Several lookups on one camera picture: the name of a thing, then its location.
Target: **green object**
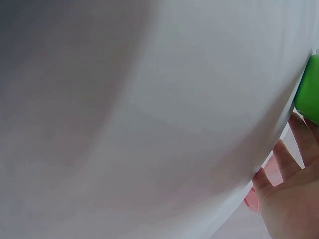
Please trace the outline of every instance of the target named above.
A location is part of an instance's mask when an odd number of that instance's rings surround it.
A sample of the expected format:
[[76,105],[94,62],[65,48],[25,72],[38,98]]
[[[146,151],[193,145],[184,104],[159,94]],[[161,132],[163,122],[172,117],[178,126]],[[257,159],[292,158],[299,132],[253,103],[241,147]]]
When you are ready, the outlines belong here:
[[319,54],[309,58],[297,89],[295,107],[299,113],[319,125]]

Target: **finger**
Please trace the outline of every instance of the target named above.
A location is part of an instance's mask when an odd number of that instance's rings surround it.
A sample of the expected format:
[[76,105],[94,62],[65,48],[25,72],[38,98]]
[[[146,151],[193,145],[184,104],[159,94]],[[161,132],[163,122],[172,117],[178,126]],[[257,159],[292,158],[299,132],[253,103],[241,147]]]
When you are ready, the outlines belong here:
[[315,125],[314,123],[312,123],[306,117],[304,117],[304,120],[305,120],[306,126],[310,130],[311,134],[315,137],[315,140],[317,141],[317,143],[319,143],[319,127],[317,125]]
[[263,168],[256,173],[253,178],[253,184],[259,201],[266,198],[274,189]]
[[273,152],[284,182],[301,170],[281,140],[275,145]]
[[319,145],[303,120],[296,113],[292,113],[289,119],[289,126],[294,134],[305,167],[319,160]]

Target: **white surface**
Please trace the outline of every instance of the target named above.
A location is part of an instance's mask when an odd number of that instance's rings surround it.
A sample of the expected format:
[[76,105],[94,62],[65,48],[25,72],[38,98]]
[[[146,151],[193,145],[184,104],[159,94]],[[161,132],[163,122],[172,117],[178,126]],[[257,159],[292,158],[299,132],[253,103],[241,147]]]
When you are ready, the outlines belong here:
[[244,202],[210,239],[271,239],[260,215]]
[[285,125],[317,1],[17,2],[1,238],[209,238]]

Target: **hand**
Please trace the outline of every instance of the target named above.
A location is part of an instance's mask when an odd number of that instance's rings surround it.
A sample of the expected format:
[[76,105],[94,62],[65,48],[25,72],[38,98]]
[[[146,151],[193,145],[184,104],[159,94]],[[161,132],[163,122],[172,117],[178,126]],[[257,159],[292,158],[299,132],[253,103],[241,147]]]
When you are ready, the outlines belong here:
[[319,127],[295,113],[289,119],[305,167],[280,140],[274,150],[283,183],[274,187],[260,169],[253,179],[261,215],[273,239],[319,239]]

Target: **pink object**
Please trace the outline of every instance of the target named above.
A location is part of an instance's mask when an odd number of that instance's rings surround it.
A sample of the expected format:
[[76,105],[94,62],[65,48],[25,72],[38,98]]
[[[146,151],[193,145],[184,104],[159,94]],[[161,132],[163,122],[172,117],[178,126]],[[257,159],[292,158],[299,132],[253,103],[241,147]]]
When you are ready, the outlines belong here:
[[[269,178],[269,181],[274,185],[277,186],[283,182],[283,179],[280,175],[280,171],[278,168],[278,165],[276,163],[276,159],[274,156],[271,156],[268,163],[266,164],[264,168],[267,177]],[[244,199],[244,202],[246,205],[251,208],[252,210],[258,212],[259,211],[259,200],[256,195],[255,188],[252,187],[252,189],[249,191],[247,196]]]

